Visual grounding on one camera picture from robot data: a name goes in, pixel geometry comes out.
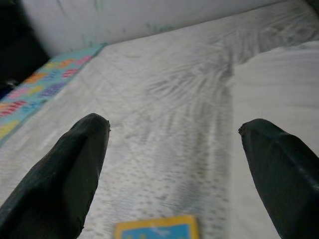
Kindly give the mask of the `large black bag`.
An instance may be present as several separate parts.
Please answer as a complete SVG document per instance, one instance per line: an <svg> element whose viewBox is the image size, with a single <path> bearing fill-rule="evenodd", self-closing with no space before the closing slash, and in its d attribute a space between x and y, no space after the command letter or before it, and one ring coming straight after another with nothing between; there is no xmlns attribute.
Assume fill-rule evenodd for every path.
<svg viewBox="0 0 319 239"><path fill-rule="evenodd" d="M48 60L22 0L0 0L0 99Z"/></svg>

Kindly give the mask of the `orange blue children's book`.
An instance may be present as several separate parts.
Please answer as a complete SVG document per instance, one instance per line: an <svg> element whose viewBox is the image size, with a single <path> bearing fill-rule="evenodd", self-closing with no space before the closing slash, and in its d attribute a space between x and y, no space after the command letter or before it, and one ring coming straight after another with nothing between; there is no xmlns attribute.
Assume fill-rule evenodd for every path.
<svg viewBox="0 0 319 239"><path fill-rule="evenodd" d="M181 215L118 223L114 239L200 239L196 217Z"/></svg>

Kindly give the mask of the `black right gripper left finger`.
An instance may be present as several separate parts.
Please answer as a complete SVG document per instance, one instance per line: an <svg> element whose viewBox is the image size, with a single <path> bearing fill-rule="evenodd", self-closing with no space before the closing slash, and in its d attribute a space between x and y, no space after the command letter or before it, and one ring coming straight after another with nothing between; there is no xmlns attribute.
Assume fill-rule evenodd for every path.
<svg viewBox="0 0 319 239"><path fill-rule="evenodd" d="M0 206L0 239L77 239L98 187L110 124L81 118Z"/></svg>

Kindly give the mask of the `white printed pillow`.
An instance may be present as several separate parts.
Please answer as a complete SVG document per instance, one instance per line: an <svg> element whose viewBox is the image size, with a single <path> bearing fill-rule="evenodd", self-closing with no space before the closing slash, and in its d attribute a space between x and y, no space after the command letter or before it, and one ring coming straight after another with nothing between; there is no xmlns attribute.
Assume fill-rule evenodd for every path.
<svg viewBox="0 0 319 239"><path fill-rule="evenodd" d="M266 119L299 137L319 156L319 40L260 53L234 69L232 137L239 127Z"/></svg>

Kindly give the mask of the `teal heart patterned blanket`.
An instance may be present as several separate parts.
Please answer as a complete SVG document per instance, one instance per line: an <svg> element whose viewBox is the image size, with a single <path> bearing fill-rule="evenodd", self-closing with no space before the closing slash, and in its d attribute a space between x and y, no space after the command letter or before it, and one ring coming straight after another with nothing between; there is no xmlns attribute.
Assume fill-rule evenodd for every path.
<svg viewBox="0 0 319 239"><path fill-rule="evenodd" d="M105 44L51 58L0 100L0 147L58 94Z"/></svg>

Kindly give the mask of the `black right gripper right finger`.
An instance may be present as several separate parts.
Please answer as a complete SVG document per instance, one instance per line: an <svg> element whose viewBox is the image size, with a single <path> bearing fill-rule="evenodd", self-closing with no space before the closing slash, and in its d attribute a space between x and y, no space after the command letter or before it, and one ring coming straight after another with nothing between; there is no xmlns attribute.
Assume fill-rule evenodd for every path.
<svg viewBox="0 0 319 239"><path fill-rule="evenodd" d="M257 192L281 239L319 239L319 157L265 119L238 130Z"/></svg>

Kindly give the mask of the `grey patterned mattress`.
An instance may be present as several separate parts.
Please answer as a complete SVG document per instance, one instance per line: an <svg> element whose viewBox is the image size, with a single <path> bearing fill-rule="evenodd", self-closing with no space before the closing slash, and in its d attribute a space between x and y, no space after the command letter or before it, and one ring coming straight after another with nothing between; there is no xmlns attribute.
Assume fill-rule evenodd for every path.
<svg viewBox="0 0 319 239"><path fill-rule="evenodd" d="M319 39L303 0L106 46L0 147L0 206L79 119L111 125L81 239L113 239L116 222L197 216L203 239L228 237L234 67Z"/></svg>

